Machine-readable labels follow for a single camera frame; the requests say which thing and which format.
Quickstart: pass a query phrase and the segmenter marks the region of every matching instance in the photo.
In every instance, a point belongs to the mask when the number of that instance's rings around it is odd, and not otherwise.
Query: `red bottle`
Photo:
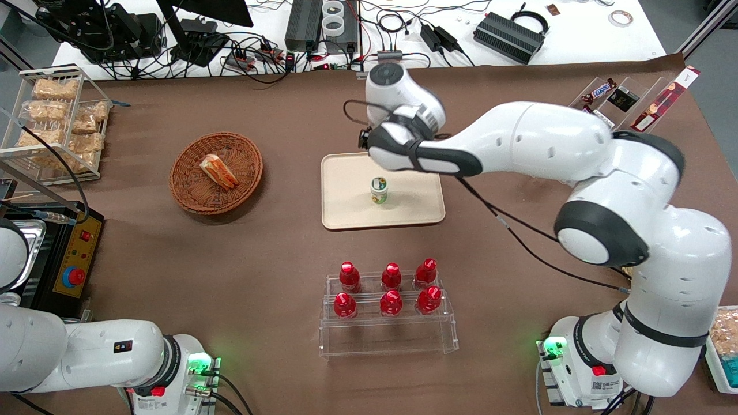
[[[438,264],[433,258],[423,261],[423,264],[415,271],[415,278],[413,279],[413,287],[415,289],[423,289],[433,284],[438,274],[438,271],[435,269],[436,265]]]
[[[379,310],[385,317],[395,317],[402,310],[402,297],[394,289],[387,291],[379,300]]]
[[[349,319],[356,317],[356,300],[345,292],[339,292],[333,302],[333,311],[339,318]]]
[[[341,281],[341,287],[345,292],[358,294],[362,290],[359,270],[349,261],[341,265],[341,273],[338,274],[338,279]]]
[[[415,302],[415,309],[419,313],[428,315],[441,305],[441,289],[432,285],[423,291],[420,291],[418,300]]]
[[[390,262],[382,273],[382,289],[384,291],[391,289],[400,290],[400,282],[402,282],[400,267],[394,262]]]

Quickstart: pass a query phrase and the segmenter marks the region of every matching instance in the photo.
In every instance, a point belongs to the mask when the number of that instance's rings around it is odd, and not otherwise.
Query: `wicker basket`
[[[200,169],[207,154],[216,154],[238,179],[227,191]],[[200,215],[217,215],[236,208],[248,199],[263,171],[261,153],[251,140],[240,134],[208,134],[189,144],[177,157],[169,174],[169,189],[183,209]]]

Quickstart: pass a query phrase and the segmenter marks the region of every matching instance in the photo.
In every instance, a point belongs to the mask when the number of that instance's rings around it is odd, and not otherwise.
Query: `desk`
[[[456,133],[510,100],[567,105],[595,76],[628,75],[648,84],[682,68],[683,61],[671,56],[645,63],[417,69],[413,77],[444,103],[443,131]],[[107,218],[90,279],[95,318],[151,320],[165,333],[196,336],[209,353],[223,357],[223,373],[257,415],[535,414],[534,341],[561,317],[604,311],[624,297],[533,260],[451,177],[442,178],[446,218],[440,224],[326,230],[320,221],[320,160],[356,151],[359,127],[343,117],[341,106],[361,99],[364,83],[350,72],[287,77],[266,90],[243,78],[100,86],[133,106],[111,113],[103,177],[83,184],[91,206]],[[253,140],[263,155],[264,176],[233,215],[208,219],[178,207],[168,174],[188,143],[214,131]],[[704,210],[738,235],[738,186],[689,93],[654,133],[686,155],[673,203]],[[571,192],[557,181],[517,174],[470,182],[491,202],[548,231]],[[71,190],[62,194],[75,197]],[[625,284],[620,275],[578,262],[558,244],[511,226],[553,264]],[[346,260],[370,272],[389,261],[412,267],[428,256],[438,259],[454,305],[458,351],[319,357],[326,274]],[[738,303],[737,275],[734,266],[723,304]],[[738,396],[714,393],[708,383],[698,366],[675,397],[657,399],[652,415],[734,415]],[[127,414],[113,388],[29,398],[60,415]],[[548,415],[591,415],[586,408],[543,405]],[[6,394],[0,394],[0,408],[34,414]]]
[[[414,5],[423,4],[424,0],[401,0],[401,1],[379,1],[377,4],[391,4],[395,6],[413,7]],[[156,13],[162,18],[161,11],[154,0],[119,0],[129,13]],[[501,16],[511,16],[516,12],[522,3],[522,0],[494,0],[489,3],[486,11],[492,11]],[[603,7],[594,1],[588,3],[579,3],[575,0],[560,0],[555,4],[561,12],[558,16],[552,16],[545,8],[546,4],[550,4],[551,0],[529,0],[527,1],[526,10],[533,10],[544,16],[551,26],[546,35],[545,43],[542,49],[533,57],[531,65],[548,65],[548,64],[577,64],[587,62],[610,62],[610,61],[645,61],[647,59],[656,58],[665,54],[661,43],[651,27],[651,24],[641,8],[638,0],[618,0],[615,6]],[[430,5],[448,6],[450,4],[464,4],[463,1],[447,1],[447,0],[429,0]],[[486,3],[473,4],[478,10],[481,10]],[[256,32],[266,36],[269,40],[277,42],[284,48],[284,34],[289,20],[289,11],[291,6],[282,5],[278,10],[250,9],[254,27],[225,27],[222,23],[218,24],[218,31],[228,32]],[[615,27],[608,20],[607,16],[616,9],[626,10],[633,16],[633,23],[628,27]],[[387,14],[372,9],[369,4],[362,5],[361,15],[371,21],[376,21],[377,16]],[[404,17],[409,18],[409,13],[403,13]],[[195,18],[194,13],[179,11],[177,16],[182,18]],[[454,35],[464,51],[477,65],[494,65],[507,66],[518,65],[513,60],[492,51],[491,49],[477,43],[473,40],[472,33],[477,24],[484,19],[482,12],[469,12],[465,10],[449,10],[432,15],[423,16],[426,20],[433,24],[442,25],[444,29]],[[387,26],[396,24],[388,19]],[[540,31],[540,25],[532,18],[520,18],[516,20],[523,26],[531,30]],[[374,53],[381,47],[380,34],[373,24],[364,24],[364,52]],[[397,44],[403,52],[422,52],[430,55],[430,51],[426,44],[420,39],[420,23],[418,19],[410,25],[410,35],[405,36],[404,32],[400,32]],[[173,46],[176,41],[169,30],[166,28],[168,46]],[[244,34],[230,35],[234,40],[239,41],[247,37]],[[389,39],[387,34],[383,33],[384,43],[389,48]],[[218,57],[226,56],[229,50],[224,49]],[[214,75],[218,75],[221,71],[219,58],[216,57],[210,63],[210,70]],[[447,53],[449,62],[453,66],[468,66],[469,62],[458,52]],[[425,67],[427,60],[423,57],[419,59],[405,60],[409,67]],[[162,63],[166,62],[166,58],[160,59]],[[144,67],[153,63],[153,58],[141,60],[141,66]],[[343,55],[334,55],[321,61],[321,63],[337,63],[345,64]],[[87,74],[95,80],[111,79],[111,76],[103,69],[96,65],[90,64],[79,52],[78,49],[72,47],[68,43],[64,43],[59,48],[59,52],[54,59],[54,65],[77,64],[80,65]],[[375,63],[367,62],[366,69],[371,68]],[[445,67],[445,62],[440,55],[431,56],[431,64],[433,67]],[[153,64],[150,69],[159,67],[159,64]],[[185,68],[184,62],[178,62],[173,66],[174,72],[179,72]],[[298,70],[302,70],[303,65],[298,65]],[[163,77],[167,70],[163,69],[155,75]],[[224,74],[236,75],[233,72],[226,71]],[[187,71],[188,77],[209,76],[206,68],[193,66]]]

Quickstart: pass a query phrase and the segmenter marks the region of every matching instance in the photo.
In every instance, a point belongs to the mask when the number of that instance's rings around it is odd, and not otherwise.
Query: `brown table surface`
[[[455,133],[500,103],[568,105],[595,76],[630,75],[650,84],[682,68],[681,58],[671,56],[644,63],[423,69],[413,77],[444,102],[443,131]],[[359,126],[341,110],[344,100],[363,99],[364,83],[354,73],[291,75],[267,90],[247,78],[101,86],[133,106],[113,110],[103,178],[84,185],[91,206],[107,219],[90,280],[95,319],[152,320],[163,332],[194,335],[209,353],[223,357],[223,373],[257,415],[534,414],[534,341],[564,316],[600,312],[624,298],[535,261],[449,177],[442,179],[446,218],[440,224],[326,230],[320,160],[356,151]],[[259,191],[235,214],[206,219],[175,204],[168,174],[188,143],[215,131],[254,140],[265,174]],[[692,96],[683,96],[654,132],[686,154],[673,203],[709,212],[738,235],[738,187]],[[570,193],[559,182],[516,174],[470,182],[493,203],[549,231]],[[627,284],[515,228],[556,265]],[[369,272],[389,261],[414,267],[426,257],[438,259],[443,271],[458,322],[458,351],[330,362],[318,356],[326,274],[346,260]],[[723,304],[738,303],[735,273]],[[657,399],[652,413],[735,414],[738,397],[712,391],[710,382],[699,365],[675,397]],[[223,393],[232,396],[225,388]],[[109,387],[28,397],[57,415],[127,413]],[[545,392],[542,400],[546,414],[591,413],[550,407]],[[0,408],[3,414],[34,413],[6,394]]]

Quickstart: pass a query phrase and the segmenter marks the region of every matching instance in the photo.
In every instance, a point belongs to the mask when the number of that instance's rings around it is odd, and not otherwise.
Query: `beige tray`
[[[446,216],[441,178],[416,171],[386,171],[367,153],[329,154],[320,163],[323,226],[328,229],[439,223]],[[374,177],[387,179],[387,201],[371,200]]]

